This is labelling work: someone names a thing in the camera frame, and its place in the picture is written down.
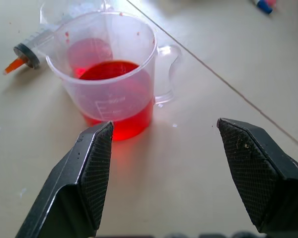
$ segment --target orange syringe tip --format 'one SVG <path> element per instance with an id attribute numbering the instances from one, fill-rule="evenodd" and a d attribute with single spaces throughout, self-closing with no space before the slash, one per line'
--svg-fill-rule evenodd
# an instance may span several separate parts
<path id="1" fill-rule="evenodd" d="M 19 68 L 23 64 L 24 64 L 24 61 L 21 58 L 17 58 L 3 71 L 3 74 L 6 75 L 14 71 L 15 69 Z"/>

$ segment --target cup rim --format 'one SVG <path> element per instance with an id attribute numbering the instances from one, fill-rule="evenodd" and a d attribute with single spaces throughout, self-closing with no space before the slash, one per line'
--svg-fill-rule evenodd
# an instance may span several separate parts
<path id="1" fill-rule="evenodd" d="M 157 40 L 156 40 L 156 33 L 155 31 L 152 29 L 152 27 L 148 24 L 147 21 L 139 18 L 138 16 L 135 16 L 135 15 L 132 15 L 132 14 L 129 14 L 129 13 L 124 13 L 124 12 L 121 12 L 121 11 L 103 11 L 103 12 L 89 12 L 89 13 L 86 13 L 84 15 L 81 15 L 79 17 L 76 17 L 70 21 L 68 21 L 67 23 L 64 23 L 62 24 L 56 31 L 58 31 L 59 29 L 61 29 L 62 27 L 64 27 L 65 25 L 67 25 L 68 23 L 72 22 L 72 21 L 75 21 L 77 20 L 78 18 L 83 18 L 87 15 L 92 15 L 92 14 L 103 14 L 103 15 L 121 15 L 123 14 L 123 16 L 128 16 L 128 17 L 132 17 L 132 18 L 135 18 L 137 19 L 138 21 L 144 23 L 145 25 L 147 25 L 149 27 L 149 29 L 151 30 L 152 34 L 153 34 L 153 38 L 154 38 L 154 47 L 152 49 L 152 52 L 151 54 L 149 55 L 149 57 L 142 63 L 139 65 L 139 67 L 137 67 L 136 69 L 126 73 L 126 74 L 123 74 L 123 75 L 120 75 L 118 77 L 114 77 L 114 78 L 108 78 L 108 79 L 99 79 L 99 80 L 82 80 L 82 79 L 78 79 L 78 78 L 73 78 L 63 72 L 61 72 L 60 70 L 58 70 L 52 63 L 50 57 L 48 55 L 45 56 L 46 58 L 46 62 L 47 64 L 49 65 L 50 69 L 58 76 L 60 76 L 62 79 L 68 81 L 68 82 L 72 82 L 72 83 L 78 83 L 78 84 L 90 84 L 90 85 L 95 85 L 95 84 L 107 84 L 107 83 L 113 83 L 113 82 L 117 82 L 119 80 L 122 80 L 124 78 L 127 78 L 127 77 L 130 77 L 132 75 L 134 75 L 135 73 L 138 73 L 140 72 L 149 62 L 150 60 L 153 58 L 155 52 L 156 52 L 156 49 L 157 49 Z"/>

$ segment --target plastic measuring cup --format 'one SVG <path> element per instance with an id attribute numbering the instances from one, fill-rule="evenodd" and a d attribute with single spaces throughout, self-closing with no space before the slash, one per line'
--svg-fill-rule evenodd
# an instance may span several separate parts
<path id="1" fill-rule="evenodd" d="M 114 140 L 141 133 L 151 122 L 153 105 L 173 98 L 172 87 L 164 95 L 153 94 L 155 59 L 177 55 L 169 69 L 171 80 L 181 50 L 174 45 L 157 47 L 155 32 L 135 16 L 121 12 L 79 16 L 55 32 L 54 46 L 48 65 L 89 125 L 114 122 Z M 114 78 L 78 79 L 93 65 L 114 60 L 138 67 Z"/>

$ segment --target blue marker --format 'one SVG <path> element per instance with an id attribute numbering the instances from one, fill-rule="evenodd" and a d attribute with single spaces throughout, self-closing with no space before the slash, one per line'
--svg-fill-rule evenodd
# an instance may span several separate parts
<path id="1" fill-rule="evenodd" d="M 272 13 L 273 9 L 265 2 L 265 0 L 253 0 L 253 2 L 264 13 L 266 14 Z"/>

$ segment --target clear plastic cup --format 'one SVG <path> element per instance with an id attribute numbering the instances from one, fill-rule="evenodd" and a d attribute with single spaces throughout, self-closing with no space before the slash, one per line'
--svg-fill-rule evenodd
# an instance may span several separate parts
<path id="1" fill-rule="evenodd" d="M 177 55 L 169 69 L 171 80 L 181 51 L 174 45 L 157 47 L 155 32 L 135 16 L 101 12 L 77 17 L 55 32 L 54 47 L 48 65 L 62 79 L 88 125 L 114 122 L 114 140 L 141 133 L 150 125 L 153 105 L 173 98 L 172 87 L 154 96 L 155 59 Z M 79 79 L 94 65 L 116 61 L 138 67 L 118 77 Z"/>

